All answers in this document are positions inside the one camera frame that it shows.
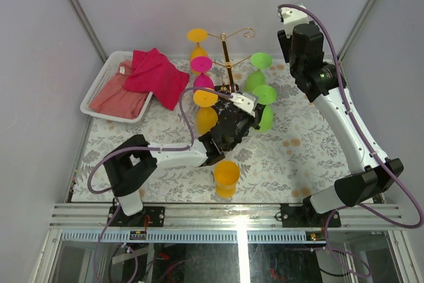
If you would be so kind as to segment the green wine glass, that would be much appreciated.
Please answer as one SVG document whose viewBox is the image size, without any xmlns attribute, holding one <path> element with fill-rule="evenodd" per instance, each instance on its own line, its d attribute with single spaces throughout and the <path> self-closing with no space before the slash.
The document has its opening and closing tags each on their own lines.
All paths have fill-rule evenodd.
<svg viewBox="0 0 424 283">
<path fill-rule="evenodd" d="M 250 57 L 250 62 L 256 70 L 249 73 L 244 83 L 244 90 L 247 92 L 252 92 L 257 86 L 266 84 L 263 70 L 268 69 L 272 65 L 272 58 L 267 53 L 257 52 Z"/>
<path fill-rule="evenodd" d="M 274 113 L 271 104 L 277 99 L 276 90 L 267 84 L 263 84 L 254 88 L 252 93 L 258 97 L 258 105 L 264 106 L 258 131 L 266 132 L 271 129 L 273 123 Z"/>
</svg>

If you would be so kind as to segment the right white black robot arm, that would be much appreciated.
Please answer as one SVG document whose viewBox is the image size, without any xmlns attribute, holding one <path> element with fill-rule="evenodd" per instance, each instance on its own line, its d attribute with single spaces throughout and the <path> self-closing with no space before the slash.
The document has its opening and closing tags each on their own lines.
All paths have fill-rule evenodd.
<svg viewBox="0 0 424 283">
<path fill-rule="evenodd" d="M 350 174 L 303 201 L 302 218 L 317 226 L 331 210 L 353 207 L 387 191 L 391 173 L 403 172 L 400 159 L 390 159 L 371 137 L 360 117 L 352 120 L 355 106 L 345 79 L 335 65 L 324 61 L 324 35 L 317 25 L 303 23 L 292 34 L 277 33 L 284 60 L 296 86 L 328 122 L 346 158 Z"/>
</svg>

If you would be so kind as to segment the orange plastic wine glass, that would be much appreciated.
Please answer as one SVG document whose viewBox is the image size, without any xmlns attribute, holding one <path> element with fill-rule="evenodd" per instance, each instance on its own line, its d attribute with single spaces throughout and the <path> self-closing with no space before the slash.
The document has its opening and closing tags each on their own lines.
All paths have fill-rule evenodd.
<svg viewBox="0 0 424 283">
<path fill-rule="evenodd" d="M 207 39 L 207 31 L 202 28 L 193 28 L 187 33 L 187 39 L 195 44 L 195 48 L 191 51 L 189 61 L 198 56 L 208 56 L 207 51 L 201 46 L 201 43 Z"/>
</svg>

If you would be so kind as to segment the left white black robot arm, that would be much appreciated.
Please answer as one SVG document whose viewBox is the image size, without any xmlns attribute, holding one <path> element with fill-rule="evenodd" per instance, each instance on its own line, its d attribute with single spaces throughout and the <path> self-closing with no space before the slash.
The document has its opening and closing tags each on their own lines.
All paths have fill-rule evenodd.
<svg viewBox="0 0 424 283">
<path fill-rule="evenodd" d="M 250 128 L 259 129 L 265 105 L 258 104 L 254 114 L 239 109 L 232 103 L 223 110 L 214 107 L 217 122 L 206 133 L 195 139 L 194 145 L 186 149 L 184 144 L 171 144 L 171 151 L 130 150 L 136 146 L 157 146 L 143 135 L 135 135 L 115 150 L 122 153 L 108 159 L 103 165 L 112 187 L 117 206 L 110 210 L 111 226 L 142 227 L 152 216 L 146 211 L 138 189 L 157 169 L 177 166 L 212 166 L 224 160 L 248 135 Z"/>
</svg>

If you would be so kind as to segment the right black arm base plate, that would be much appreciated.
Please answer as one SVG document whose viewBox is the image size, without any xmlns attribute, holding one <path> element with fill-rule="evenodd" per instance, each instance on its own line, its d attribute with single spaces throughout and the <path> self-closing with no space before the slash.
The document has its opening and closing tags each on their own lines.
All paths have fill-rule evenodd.
<svg viewBox="0 0 424 283">
<path fill-rule="evenodd" d="M 282 226 L 289 228 L 324 227 L 329 212 L 317 213 L 310 205 L 282 203 L 280 205 Z"/>
</svg>

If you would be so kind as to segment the orange wine glass front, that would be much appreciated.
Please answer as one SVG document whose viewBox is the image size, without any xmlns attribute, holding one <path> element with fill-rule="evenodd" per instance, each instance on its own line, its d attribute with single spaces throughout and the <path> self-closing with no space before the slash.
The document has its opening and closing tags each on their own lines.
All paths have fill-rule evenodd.
<svg viewBox="0 0 424 283">
<path fill-rule="evenodd" d="M 214 170 L 215 189 L 222 198 L 231 198 L 237 189 L 240 178 L 238 165 L 229 160 L 219 162 Z"/>
</svg>

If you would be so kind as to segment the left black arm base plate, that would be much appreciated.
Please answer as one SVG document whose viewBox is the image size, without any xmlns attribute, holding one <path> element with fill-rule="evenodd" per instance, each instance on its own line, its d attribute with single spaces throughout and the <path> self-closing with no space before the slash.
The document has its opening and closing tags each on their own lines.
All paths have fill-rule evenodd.
<svg viewBox="0 0 424 283">
<path fill-rule="evenodd" d="M 127 216 L 119 205 L 109 208 L 107 224 L 112 227 L 163 227 L 166 209 L 163 206 L 144 206 L 143 210 L 132 216 Z"/>
</svg>

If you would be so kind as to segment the magenta plastic wine glass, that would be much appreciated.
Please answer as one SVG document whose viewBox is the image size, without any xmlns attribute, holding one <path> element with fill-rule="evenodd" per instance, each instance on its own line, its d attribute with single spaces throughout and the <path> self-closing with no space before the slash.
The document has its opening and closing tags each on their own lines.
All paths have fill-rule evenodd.
<svg viewBox="0 0 424 283">
<path fill-rule="evenodd" d="M 190 62 L 191 69 L 198 73 L 193 82 L 194 87 L 214 88 L 213 80 L 206 74 L 212 65 L 212 60 L 207 56 L 197 56 Z"/>
</svg>

